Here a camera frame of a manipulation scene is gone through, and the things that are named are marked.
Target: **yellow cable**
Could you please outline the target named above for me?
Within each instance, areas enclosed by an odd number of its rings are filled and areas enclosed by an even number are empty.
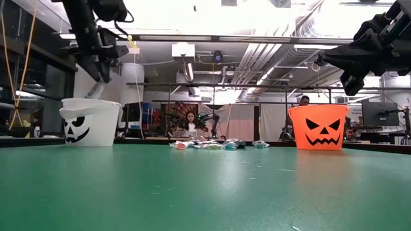
[[[16,106],[16,101],[15,101],[15,91],[14,91],[14,86],[13,86],[13,78],[12,78],[12,72],[10,70],[10,64],[8,62],[8,53],[7,53],[7,41],[6,41],[6,29],[4,27],[4,17],[3,14],[1,14],[1,27],[3,30],[3,42],[4,42],[4,55],[6,57],[6,66],[7,66],[7,72],[8,72],[8,79],[10,81],[10,88],[12,89],[12,96],[13,96],[13,102],[14,102],[14,107]],[[18,116],[19,116],[19,122],[20,122],[20,126],[23,126],[23,123],[21,121],[20,118],[20,113],[17,112]]]
[[[132,48],[137,48],[136,44],[133,41],[133,36],[131,36],[131,35],[127,36],[127,40],[128,40],[128,43],[130,44],[130,46]]]
[[[26,72],[27,72],[27,66],[28,66],[28,60],[30,57],[30,48],[31,48],[31,40],[33,38],[33,32],[34,32],[34,25],[35,25],[35,21],[36,21],[36,14],[37,14],[37,5],[39,3],[39,0],[36,0],[36,3],[34,5],[34,12],[33,12],[33,20],[31,22],[31,29],[30,29],[30,37],[28,39],[28,45],[27,45],[27,54],[26,54],[26,63],[24,64],[24,69],[23,69],[23,75],[21,77],[21,83],[20,83],[20,92],[22,92],[23,90],[23,84],[24,84],[24,79],[26,77]],[[19,94],[19,97],[17,98],[17,102],[15,104],[16,107],[19,107],[20,105],[20,98],[21,98],[21,94]],[[17,108],[14,110],[14,115],[13,115],[13,119],[12,122],[10,123],[10,127],[8,128],[9,130],[11,130],[13,128],[14,125],[14,121],[15,121],[15,116],[17,114]]]

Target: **white bucket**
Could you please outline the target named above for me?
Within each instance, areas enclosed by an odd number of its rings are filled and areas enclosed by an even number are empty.
[[[66,144],[72,146],[112,146],[119,103],[99,99],[63,99],[60,115],[64,121]]]

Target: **orange bucket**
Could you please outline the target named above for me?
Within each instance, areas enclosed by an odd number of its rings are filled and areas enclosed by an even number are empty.
[[[295,142],[301,150],[341,150],[345,105],[308,105],[288,109]]]

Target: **jack-o'-lantern face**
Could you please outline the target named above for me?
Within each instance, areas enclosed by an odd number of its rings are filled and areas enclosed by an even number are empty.
[[[306,119],[306,124],[308,127],[306,138],[312,146],[316,144],[338,144],[341,138],[341,131],[338,131],[341,125],[340,119],[325,124],[320,123],[320,121],[314,122]]]
[[[66,141],[76,143],[82,140],[89,133],[91,117],[88,115],[64,120]]]

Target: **woman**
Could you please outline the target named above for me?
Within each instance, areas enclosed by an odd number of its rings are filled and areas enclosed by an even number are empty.
[[[184,125],[184,129],[186,132],[197,132],[197,120],[195,114],[192,112],[188,112],[186,115],[186,123]]]
[[[207,136],[208,129],[200,128],[197,123],[197,117],[194,112],[188,112],[186,115],[186,123],[184,124],[186,136],[197,137],[199,135]]]

